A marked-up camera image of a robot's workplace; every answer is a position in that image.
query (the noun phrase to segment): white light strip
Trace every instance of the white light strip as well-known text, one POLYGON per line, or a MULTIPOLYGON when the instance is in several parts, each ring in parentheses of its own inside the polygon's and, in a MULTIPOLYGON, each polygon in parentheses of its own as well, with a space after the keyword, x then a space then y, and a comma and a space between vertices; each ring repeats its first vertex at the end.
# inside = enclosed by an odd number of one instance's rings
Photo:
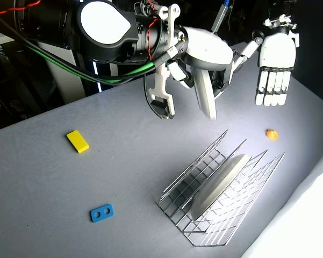
MULTIPOLYGON (((97 64, 95 62, 93 62, 93 68, 95 69, 95 74, 98 75, 97 64)), ((97 85, 98 85, 99 92, 102 92, 102 86, 101 86, 101 84, 99 82, 97 82, 97 85)))

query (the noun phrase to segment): green cable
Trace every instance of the green cable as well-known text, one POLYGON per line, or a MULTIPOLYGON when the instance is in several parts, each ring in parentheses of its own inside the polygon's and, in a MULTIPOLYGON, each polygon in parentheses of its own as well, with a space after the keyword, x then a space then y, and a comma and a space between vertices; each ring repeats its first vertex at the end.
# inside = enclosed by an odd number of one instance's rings
MULTIPOLYGON (((82 76, 81 74, 78 74, 78 73, 76 73, 76 72, 74 72, 74 71, 72 71, 72 70, 68 69, 67 67, 65 67, 65 66, 63 66, 62 64, 58 63, 58 62, 57 62, 57 61, 55 61, 54 59, 50 58, 49 56, 46 56, 45 54, 43 54, 43 53, 39 52, 38 50, 36 50, 36 49, 34 49, 34 48, 32 48, 32 47, 29 47, 29 46, 28 46, 28 48, 29 48, 29 49, 31 49, 31 50, 33 50, 35 53, 39 54, 40 56, 42 56, 42 57, 43 57, 43 58, 45 58, 46 60, 50 61, 51 63, 55 64, 56 66, 58 66, 58 67, 62 68, 63 70, 65 70, 65 71, 67 71, 67 72, 69 72, 69 73, 71 73, 71 74, 74 74, 74 75, 76 75, 76 76, 78 76, 78 77, 80 77, 80 78, 83 78, 83 79, 89 80, 89 81, 91 81, 91 82, 96 82, 96 81, 94 81, 94 80, 92 80, 92 79, 90 79, 90 78, 88 78, 88 77, 82 76)), ((126 73, 126 74, 124 74, 124 75, 131 75, 131 74, 139 73, 139 72, 141 72, 141 71, 144 71, 144 70, 146 70, 146 69, 148 69, 148 68, 152 67, 153 65, 154 65, 154 64, 153 64, 152 62, 149 62, 149 63, 147 63, 147 64, 145 64, 145 65, 143 65, 143 66, 141 66, 141 67, 139 67, 139 68, 137 68, 137 69, 135 69, 135 70, 133 70, 133 71, 130 71, 129 73, 126 73)), ((99 81, 109 82, 109 83, 115 83, 115 82, 120 82, 120 81, 122 81, 122 79, 119 79, 119 80, 99 80, 99 81)))

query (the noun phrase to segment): white robotic hand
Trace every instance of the white robotic hand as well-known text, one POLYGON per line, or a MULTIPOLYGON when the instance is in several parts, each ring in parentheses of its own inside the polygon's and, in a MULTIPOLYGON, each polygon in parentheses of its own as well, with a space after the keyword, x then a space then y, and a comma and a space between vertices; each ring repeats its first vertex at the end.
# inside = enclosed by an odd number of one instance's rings
POLYGON ((299 47, 299 34, 280 33, 267 36, 260 50, 261 67, 256 105, 284 105, 289 86, 290 73, 293 70, 296 47, 299 47))

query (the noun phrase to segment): dark background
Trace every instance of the dark background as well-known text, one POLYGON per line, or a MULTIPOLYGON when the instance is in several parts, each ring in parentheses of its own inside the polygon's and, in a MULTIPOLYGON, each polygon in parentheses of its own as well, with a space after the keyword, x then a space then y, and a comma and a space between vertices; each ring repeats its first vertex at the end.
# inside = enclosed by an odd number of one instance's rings
MULTIPOLYGON (((123 10, 134 11, 135 1, 113 2, 123 10)), ((223 0, 159 0, 159 3, 179 4, 178 24, 210 30, 223 0)), ((268 33, 269 29, 263 26, 268 14, 268 0, 235 0, 230 19, 227 15, 218 34, 230 46, 248 42, 254 30, 268 33)), ((323 99, 323 0, 299 0, 293 22, 298 24, 294 33, 300 34, 300 47, 292 76, 323 99)), ((107 73, 105 66, 98 69, 107 73)), ((87 95, 96 93, 86 87, 96 89, 96 85, 85 84, 87 95)), ((64 104, 44 59, 16 42, 0 46, 0 104, 0 128, 64 104)))

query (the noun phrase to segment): gray table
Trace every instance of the gray table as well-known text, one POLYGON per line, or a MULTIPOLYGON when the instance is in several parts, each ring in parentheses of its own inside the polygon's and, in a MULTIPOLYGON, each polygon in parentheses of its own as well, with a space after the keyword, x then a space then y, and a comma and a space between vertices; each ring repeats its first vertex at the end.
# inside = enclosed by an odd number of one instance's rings
POLYGON ((160 120, 137 80, 0 130, 0 257, 239 257, 323 155, 323 101, 291 79, 285 106, 255 106, 256 63, 254 55, 217 100, 217 121, 172 81, 177 114, 160 120), (244 152, 269 149, 265 162, 286 156, 232 241, 196 248, 156 201, 226 129, 224 154, 247 138, 244 152), (89 150, 74 151, 72 130, 89 150), (115 216, 92 223, 90 210, 107 203, 115 216))

